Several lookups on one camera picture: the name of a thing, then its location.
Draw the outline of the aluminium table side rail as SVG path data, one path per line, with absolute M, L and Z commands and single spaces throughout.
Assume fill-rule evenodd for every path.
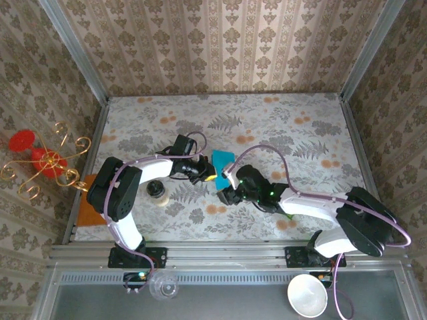
M 341 95 L 339 96 L 339 100 L 366 189 L 371 194 L 373 194 L 375 198 L 380 200 L 380 196 L 350 105 Z
M 108 97 L 105 103 L 101 106 L 101 111 L 99 113 L 99 117 L 95 126 L 95 131 L 91 139 L 92 144 L 87 153 L 87 158 L 83 168 L 83 173 L 81 174 L 81 177 L 83 179 L 86 178 L 87 175 L 92 173 L 93 167 L 95 165 L 97 152 L 101 143 L 101 136 L 103 134 L 103 130 L 105 128 L 105 124 L 107 121 L 107 116 L 109 113 L 109 100 L 110 98 Z M 68 220 L 63 238 L 60 242 L 61 245 L 67 245 L 70 242 L 70 238 L 73 234 L 73 228 L 76 226 L 76 223 L 77 223 L 77 216 L 79 213 L 79 206 L 80 206 L 82 197 L 83 197 L 83 191 L 78 190 L 75 194 L 75 198 L 73 201 L 69 220 Z

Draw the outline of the white bowl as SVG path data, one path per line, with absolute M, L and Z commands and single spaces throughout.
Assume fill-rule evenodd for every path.
M 288 301 L 302 317 L 316 318 L 328 305 L 328 294 L 322 282 L 310 274 L 295 276 L 288 285 Z

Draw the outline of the small circuit board orange part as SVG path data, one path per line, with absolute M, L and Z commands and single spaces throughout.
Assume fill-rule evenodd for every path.
M 321 282 L 327 282 L 327 283 L 331 283 L 334 279 L 333 273 L 332 272 L 309 272 L 309 274 L 313 277 L 315 277 L 316 279 L 320 280 Z

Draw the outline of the small circuit board green light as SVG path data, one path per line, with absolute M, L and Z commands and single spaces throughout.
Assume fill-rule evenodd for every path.
M 125 273 L 123 275 L 123 286 L 127 293 L 138 293 L 148 284 L 148 275 L 144 271 Z

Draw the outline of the orange cloth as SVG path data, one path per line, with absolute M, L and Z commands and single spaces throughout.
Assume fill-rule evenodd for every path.
M 79 204 L 79 213 L 77 216 L 78 227 L 92 227 L 106 225 L 103 217 L 87 202 L 87 193 L 83 192 Z

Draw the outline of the red plastic goblet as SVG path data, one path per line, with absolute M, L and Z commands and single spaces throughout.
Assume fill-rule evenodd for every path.
M 9 140 L 9 149 L 14 152 L 24 152 L 30 150 L 31 159 L 29 162 L 44 176 L 53 179 L 64 173 L 67 161 L 58 152 L 47 147 L 35 147 L 35 133 L 31 130 L 21 130 Z

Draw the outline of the grey metal tray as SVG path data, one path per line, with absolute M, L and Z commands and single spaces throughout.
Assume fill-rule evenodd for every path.
M 138 270 L 53 268 L 39 292 L 31 320 L 427 320 L 427 306 L 410 267 L 333 271 L 322 282 L 328 305 L 306 318 L 288 301 L 289 282 L 314 270 L 180 271 L 178 294 L 158 301 L 147 284 L 127 293 L 125 273 Z

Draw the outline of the clear plastic cup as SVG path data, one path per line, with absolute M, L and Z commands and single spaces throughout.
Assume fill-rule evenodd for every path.
M 158 301 L 174 298 L 179 291 L 177 276 L 165 269 L 155 271 L 149 280 L 149 292 Z

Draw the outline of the cream jar with black cap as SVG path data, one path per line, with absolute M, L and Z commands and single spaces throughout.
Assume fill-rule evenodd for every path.
M 169 195 L 164 184 L 159 180 L 152 180 L 147 184 L 146 192 L 151 201 L 158 207 L 164 207 L 169 202 Z

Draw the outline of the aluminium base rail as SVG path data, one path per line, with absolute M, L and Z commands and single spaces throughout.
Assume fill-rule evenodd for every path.
M 286 268 L 285 248 L 305 241 L 148 241 L 148 247 L 167 249 L 167 269 L 180 271 L 281 271 Z M 107 268 L 111 241 L 74 241 L 52 247 L 47 266 L 78 270 Z M 346 254 L 350 270 L 380 270 L 410 266 L 406 251 L 387 248 L 379 258 L 359 251 Z

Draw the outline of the aluminium frame post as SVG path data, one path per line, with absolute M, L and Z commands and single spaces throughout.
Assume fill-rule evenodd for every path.
M 361 82 L 406 0 L 387 0 L 341 91 L 348 101 Z
M 39 2 L 81 74 L 84 76 L 93 95 L 99 101 L 100 105 L 105 107 L 108 102 L 107 90 L 95 67 L 92 65 L 89 55 L 85 52 L 81 42 L 77 38 L 76 32 L 60 7 L 58 0 L 39 0 Z

